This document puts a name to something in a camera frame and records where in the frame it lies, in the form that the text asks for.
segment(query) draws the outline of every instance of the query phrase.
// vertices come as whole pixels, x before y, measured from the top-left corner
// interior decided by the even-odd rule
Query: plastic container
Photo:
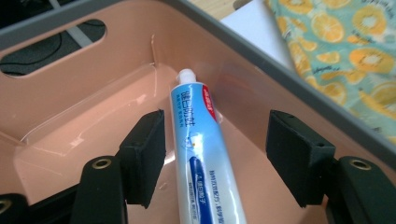
[[[336,149],[396,182],[394,146],[187,1],[80,0],[0,31],[0,57],[84,21],[106,34],[26,77],[0,74],[0,193],[36,203],[79,181],[92,158],[114,155],[148,112],[165,113],[165,165],[151,204],[130,223],[179,223],[169,92],[189,67],[211,90],[247,223],[326,223],[302,209],[265,155],[270,109],[290,113]]]

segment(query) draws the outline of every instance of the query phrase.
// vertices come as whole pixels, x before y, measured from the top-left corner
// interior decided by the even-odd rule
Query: white toothpaste tube
[[[171,92],[181,223],[246,223],[208,87],[190,69]]]

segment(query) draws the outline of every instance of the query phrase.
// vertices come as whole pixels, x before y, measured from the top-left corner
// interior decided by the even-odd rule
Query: white surface
[[[253,0],[221,22],[283,66],[294,71],[289,50],[271,10],[262,0]]]

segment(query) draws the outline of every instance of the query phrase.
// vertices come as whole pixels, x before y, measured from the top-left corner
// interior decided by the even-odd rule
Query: green fabric
[[[396,2],[266,3],[301,78],[396,144]]]

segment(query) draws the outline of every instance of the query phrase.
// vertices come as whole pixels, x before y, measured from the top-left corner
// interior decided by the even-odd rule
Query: toothpaste cap
[[[183,69],[178,73],[177,81],[179,84],[197,82],[196,76],[191,69]]]

